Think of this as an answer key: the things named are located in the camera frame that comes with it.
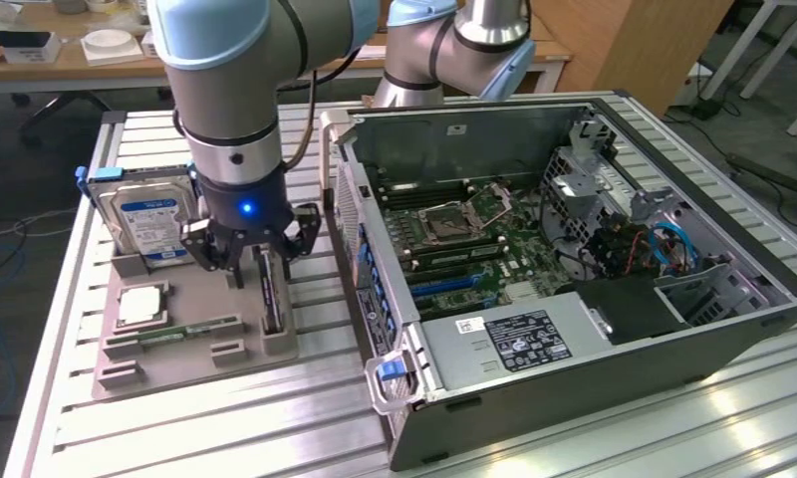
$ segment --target metal slotted table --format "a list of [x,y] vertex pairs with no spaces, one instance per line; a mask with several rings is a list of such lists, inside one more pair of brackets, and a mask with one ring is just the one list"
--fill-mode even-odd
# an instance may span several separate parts
[[[797,274],[797,236],[637,103],[602,95]],[[319,105],[319,110],[357,106]],[[283,154],[291,155],[306,106],[280,108],[279,117]],[[617,162],[641,186],[661,187],[658,172],[630,148],[618,148]],[[102,125],[91,167],[150,166],[179,158],[187,161],[188,151],[168,112],[127,114]],[[316,165],[315,134],[287,178],[292,203],[318,197]],[[311,257],[291,266],[295,361],[94,403],[91,370],[112,242],[86,199],[74,226],[7,477],[797,476],[797,326],[699,383],[390,474],[324,233]]]

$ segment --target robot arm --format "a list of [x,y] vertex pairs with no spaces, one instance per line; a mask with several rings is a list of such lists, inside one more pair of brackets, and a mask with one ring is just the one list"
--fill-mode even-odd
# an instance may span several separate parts
[[535,45],[525,0],[394,0],[378,108],[442,103],[442,84],[485,101],[517,89]]
[[247,245],[304,255],[319,218],[314,205],[292,210],[286,200],[275,91],[362,46],[378,2],[151,0],[148,15],[203,205],[183,243],[210,270],[231,270]]

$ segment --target power supply label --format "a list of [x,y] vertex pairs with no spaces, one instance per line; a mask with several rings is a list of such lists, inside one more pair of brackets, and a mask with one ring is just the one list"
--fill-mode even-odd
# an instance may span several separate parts
[[507,371],[573,356],[546,311],[485,322],[485,327]]
[[179,206],[172,199],[120,205],[135,246],[150,259],[172,259],[186,254],[180,245]]

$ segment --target motherboard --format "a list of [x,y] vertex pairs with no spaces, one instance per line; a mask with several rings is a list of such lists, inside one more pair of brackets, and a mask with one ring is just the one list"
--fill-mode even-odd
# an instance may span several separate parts
[[[550,296],[573,281],[541,232],[530,191],[497,182],[463,187],[465,200],[413,208],[383,201],[423,321]],[[423,198],[426,192],[418,193]]]

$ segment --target blue led light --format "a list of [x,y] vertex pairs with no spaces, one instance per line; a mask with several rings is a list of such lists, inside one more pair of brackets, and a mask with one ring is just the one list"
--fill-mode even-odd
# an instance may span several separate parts
[[238,204],[238,211],[244,216],[255,214],[255,205],[250,201],[243,201]]

